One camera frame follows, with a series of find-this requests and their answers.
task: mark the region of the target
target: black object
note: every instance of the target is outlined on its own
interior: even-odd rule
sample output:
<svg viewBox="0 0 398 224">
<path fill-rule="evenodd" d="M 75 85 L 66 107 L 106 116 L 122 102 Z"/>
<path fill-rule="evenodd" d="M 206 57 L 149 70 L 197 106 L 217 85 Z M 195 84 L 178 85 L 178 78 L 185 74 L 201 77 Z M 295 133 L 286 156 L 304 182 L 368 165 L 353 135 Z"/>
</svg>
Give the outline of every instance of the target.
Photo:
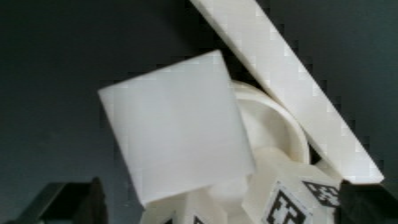
<svg viewBox="0 0 398 224">
<path fill-rule="evenodd" d="M 106 224 L 99 179 L 91 183 L 48 184 L 16 223 Z"/>
<path fill-rule="evenodd" d="M 398 201 L 382 185 L 341 184 L 337 224 L 398 223 Z"/>
</svg>

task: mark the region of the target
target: white plastic part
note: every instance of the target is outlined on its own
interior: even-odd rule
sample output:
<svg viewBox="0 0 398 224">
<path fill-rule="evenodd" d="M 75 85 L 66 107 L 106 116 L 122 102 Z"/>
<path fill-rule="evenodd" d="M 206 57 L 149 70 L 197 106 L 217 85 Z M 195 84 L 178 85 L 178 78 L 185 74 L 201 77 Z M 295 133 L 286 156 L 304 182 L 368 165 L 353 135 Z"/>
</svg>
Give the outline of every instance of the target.
<svg viewBox="0 0 398 224">
<path fill-rule="evenodd" d="M 242 204 L 252 223 L 334 223 L 339 182 L 277 148 L 254 154 L 258 172 Z"/>
<path fill-rule="evenodd" d="M 252 150 L 275 147 L 309 164 L 307 138 L 293 116 L 256 87 L 234 81 L 233 88 Z"/>
<path fill-rule="evenodd" d="M 249 178 L 238 178 L 222 181 L 208 188 L 208 193 L 217 203 L 222 206 L 227 216 L 234 216 L 243 213 L 242 201 L 249 189 Z"/>
<path fill-rule="evenodd" d="M 242 212 L 238 215 L 227 217 L 227 224 L 252 224 L 252 220 L 250 220 L 245 212 Z"/>
<path fill-rule="evenodd" d="M 377 165 L 256 1 L 190 1 L 339 176 L 353 184 L 378 183 Z"/>
<path fill-rule="evenodd" d="M 149 203 L 140 224 L 227 224 L 226 212 L 204 190 Z"/>
<path fill-rule="evenodd" d="M 218 51 L 99 90 L 142 205 L 254 172 Z"/>
<path fill-rule="evenodd" d="M 290 113 L 249 84 L 234 81 L 233 89 L 252 150 L 270 147 L 284 149 L 290 159 L 309 164 L 305 135 Z M 249 188 L 247 179 L 238 178 L 224 181 L 210 187 L 210 195 L 220 203 L 229 217 L 243 213 L 242 201 Z"/>
</svg>

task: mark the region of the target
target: black and white pattern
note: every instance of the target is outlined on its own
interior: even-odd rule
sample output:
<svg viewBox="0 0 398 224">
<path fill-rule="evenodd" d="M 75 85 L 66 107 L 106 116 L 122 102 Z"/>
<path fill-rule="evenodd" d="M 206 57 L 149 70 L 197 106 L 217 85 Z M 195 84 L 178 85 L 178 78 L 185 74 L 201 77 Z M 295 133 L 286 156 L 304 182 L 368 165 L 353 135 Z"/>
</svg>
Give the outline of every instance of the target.
<svg viewBox="0 0 398 224">
<path fill-rule="evenodd" d="M 298 208 L 298 204 L 282 190 L 277 192 L 272 203 L 270 212 L 266 215 L 266 224 L 304 224 L 307 223 L 309 214 Z"/>
<path fill-rule="evenodd" d="M 302 181 L 304 185 L 314 195 L 314 198 L 323 206 L 337 207 L 339 206 L 339 193 L 337 189 L 332 186 L 316 184 L 313 182 Z"/>
<path fill-rule="evenodd" d="M 197 218 L 197 216 L 194 218 L 194 224 L 204 224 L 204 222 L 201 221 L 201 219 Z"/>
</svg>

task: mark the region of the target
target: gray background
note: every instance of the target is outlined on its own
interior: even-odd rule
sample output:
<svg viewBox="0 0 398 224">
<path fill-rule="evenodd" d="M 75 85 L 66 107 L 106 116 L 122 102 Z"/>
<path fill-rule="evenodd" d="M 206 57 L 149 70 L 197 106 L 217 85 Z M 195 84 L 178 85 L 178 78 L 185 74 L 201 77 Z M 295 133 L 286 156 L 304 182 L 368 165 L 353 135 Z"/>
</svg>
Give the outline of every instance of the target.
<svg viewBox="0 0 398 224">
<path fill-rule="evenodd" d="M 398 1 L 261 1 L 398 194 Z M 185 0 L 0 2 L 0 223 L 50 182 L 99 176 L 110 223 L 138 223 L 96 90 L 215 48 Z"/>
</svg>

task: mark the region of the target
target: white plastic panel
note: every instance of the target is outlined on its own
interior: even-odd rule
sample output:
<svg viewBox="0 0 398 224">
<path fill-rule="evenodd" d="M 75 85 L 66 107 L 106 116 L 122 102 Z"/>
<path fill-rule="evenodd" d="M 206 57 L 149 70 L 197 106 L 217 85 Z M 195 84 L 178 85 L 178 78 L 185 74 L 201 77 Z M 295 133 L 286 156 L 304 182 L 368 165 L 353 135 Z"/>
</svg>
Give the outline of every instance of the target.
<svg viewBox="0 0 398 224">
<path fill-rule="evenodd" d="M 218 51 L 99 90 L 142 205 L 254 171 Z"/>
<path fill-rule="evenodd" d="M 258 150 L 243 209 L 254 224 L 334 223 L 339 182 L 275 148 Z"/>
</svg>

